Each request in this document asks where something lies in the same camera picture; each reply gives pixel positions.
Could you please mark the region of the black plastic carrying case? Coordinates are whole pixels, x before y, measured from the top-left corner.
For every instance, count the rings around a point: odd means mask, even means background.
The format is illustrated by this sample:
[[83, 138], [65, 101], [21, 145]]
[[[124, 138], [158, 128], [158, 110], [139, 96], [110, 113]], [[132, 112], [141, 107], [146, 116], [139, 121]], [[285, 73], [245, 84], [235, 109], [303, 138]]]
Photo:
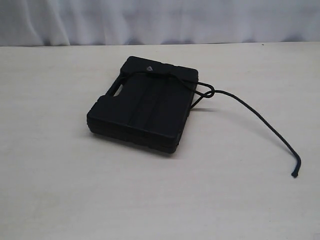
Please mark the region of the black plastic carrying case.
[[129, 56], [86, 115], [94, 134], [176, 151], [194, 98], [196, 69]]

